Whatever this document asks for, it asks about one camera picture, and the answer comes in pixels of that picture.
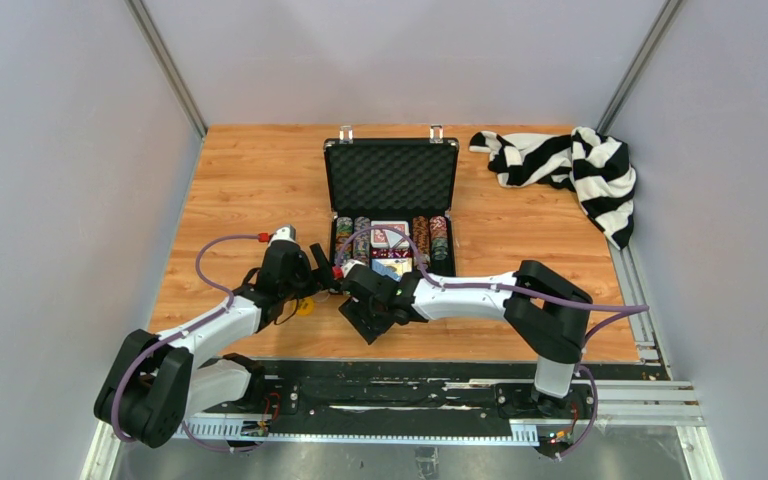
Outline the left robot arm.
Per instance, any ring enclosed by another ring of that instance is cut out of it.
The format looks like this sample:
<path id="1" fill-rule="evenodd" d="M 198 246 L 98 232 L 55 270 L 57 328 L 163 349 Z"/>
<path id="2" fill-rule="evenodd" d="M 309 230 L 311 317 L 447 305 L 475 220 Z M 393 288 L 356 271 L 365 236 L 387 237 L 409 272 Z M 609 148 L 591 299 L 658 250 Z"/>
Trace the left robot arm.
<path id="1" fill-rule="evenodd" d="M 257 363 L 222 350 L 276 323 L 287 302 L 330 288 L 334 277 L 320 245 L 305 252 L 290 238 L 263 239 L 261 265 L 239 287 L 221 286 L 225 298 L 216 307 L 160 333 L 137 329 L 125 337 L 93 406 L 119 440 L 157 448 L 213 406 L 231 402 L 253 413 L 264 405 Z"/>

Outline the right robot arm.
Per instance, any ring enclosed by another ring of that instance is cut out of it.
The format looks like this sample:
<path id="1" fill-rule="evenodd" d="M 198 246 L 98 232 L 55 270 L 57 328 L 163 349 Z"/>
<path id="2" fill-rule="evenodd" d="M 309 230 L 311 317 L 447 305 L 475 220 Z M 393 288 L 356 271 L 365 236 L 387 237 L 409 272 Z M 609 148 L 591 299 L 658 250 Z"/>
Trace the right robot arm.
<path id="1" fill-rule="evenodd" d="M 445 277 L 420 271 L 399 279 L 357 261 L 342 268 L 348 299 L 341 314 L 367 343 L 394 325 L 447 318 L 504 321 L 537 354 L 531 400 L 542 415 L 569 407 L 592 297 L 544 264 L 526 260 L 516 271 L 490 277 Z"/>

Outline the blue backed playing cards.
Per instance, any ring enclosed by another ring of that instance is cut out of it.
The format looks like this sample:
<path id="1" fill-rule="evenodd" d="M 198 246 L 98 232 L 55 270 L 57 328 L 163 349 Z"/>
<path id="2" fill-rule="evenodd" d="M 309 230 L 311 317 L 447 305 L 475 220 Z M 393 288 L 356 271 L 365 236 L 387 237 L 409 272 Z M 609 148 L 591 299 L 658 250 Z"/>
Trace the blue backed playing cards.
<path id="1" fill-rule="evenodd" d="M 412 267 L 413 261 L 410 258 L 377 258 L 371 263 L 373 271 L 394 279 L 411 272 Z"/>

